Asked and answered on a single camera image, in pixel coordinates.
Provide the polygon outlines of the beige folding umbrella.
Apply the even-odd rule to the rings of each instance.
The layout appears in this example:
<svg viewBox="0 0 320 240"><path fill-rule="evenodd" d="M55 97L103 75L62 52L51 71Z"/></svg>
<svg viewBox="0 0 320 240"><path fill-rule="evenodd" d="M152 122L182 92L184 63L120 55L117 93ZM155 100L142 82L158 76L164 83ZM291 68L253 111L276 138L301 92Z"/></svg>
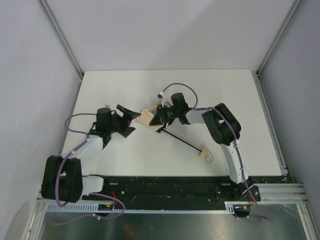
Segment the beige folding umbrella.
<svg viewBox="0 0 320 240"><path fill-rule="evenodd" d="M196 111L195 109L189 107L188 104L186 104L186 103L174 104L174 103L169 103L169 102L165 101L165 102L161 102L155 106L152 106L149 108L144 108L141 112L141 116L139 116L137 118L137 120L140 123L142 123L143 125L145 125L146 127L148 127L149 129L151 129L157 133L166 133L166 134L170 135L171 137L181 141L182 143L196 149L199 152L199 157L201 159L204 159L209 164L213 163L214 156L208 148L200 149L200 148L190 144L186 140L178 137L177 135L169 132L167 130L169 125L165 124L165 125L149 126L150 121L157 114L157 107L158 106L164 106L164 107L173 106L175 109L175 114L176 114L175 120L178 119L182 125L204 124L205 122L202 117L202 114L205 112L205 110Z"/></svg>

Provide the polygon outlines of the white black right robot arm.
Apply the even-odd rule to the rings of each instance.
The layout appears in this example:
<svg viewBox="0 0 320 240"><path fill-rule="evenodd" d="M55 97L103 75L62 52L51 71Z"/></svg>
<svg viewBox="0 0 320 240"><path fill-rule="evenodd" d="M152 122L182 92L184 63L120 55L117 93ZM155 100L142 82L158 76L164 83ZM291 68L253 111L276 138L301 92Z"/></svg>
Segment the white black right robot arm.
<svg viewBox="0 0 320 240"><path fill-rule="evenodd" d="M230 180L239 186L245 185L248 189L250 175L244 166L238 145L242 128L227 106L220 103L214 107L191 108L181 92L171 96L171 105L165 104L163 92L160 92L157 97L161 100L161 104L157 105L149 125L166 127L176 119L182 125L206 125L212 139L224 152Z"/></svg>

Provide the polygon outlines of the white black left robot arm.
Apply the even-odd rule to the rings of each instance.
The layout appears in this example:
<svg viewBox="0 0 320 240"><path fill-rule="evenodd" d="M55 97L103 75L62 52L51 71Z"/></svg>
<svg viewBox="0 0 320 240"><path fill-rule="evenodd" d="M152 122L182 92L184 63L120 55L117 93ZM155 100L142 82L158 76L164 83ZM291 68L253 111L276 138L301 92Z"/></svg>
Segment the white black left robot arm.
<svg viewBox="0 0 320 240"><path fill-rule="evenodd" d="M102 191L104 178L83 175L83 166L107 146L112 134L127 138L134 132L131 122L141 114L117 105L115 110L99 108L94 116L95 121L89 131L83 132L84 140L79 145L46 160L40 193L45 199L55 200L60 207Z"/></svg>

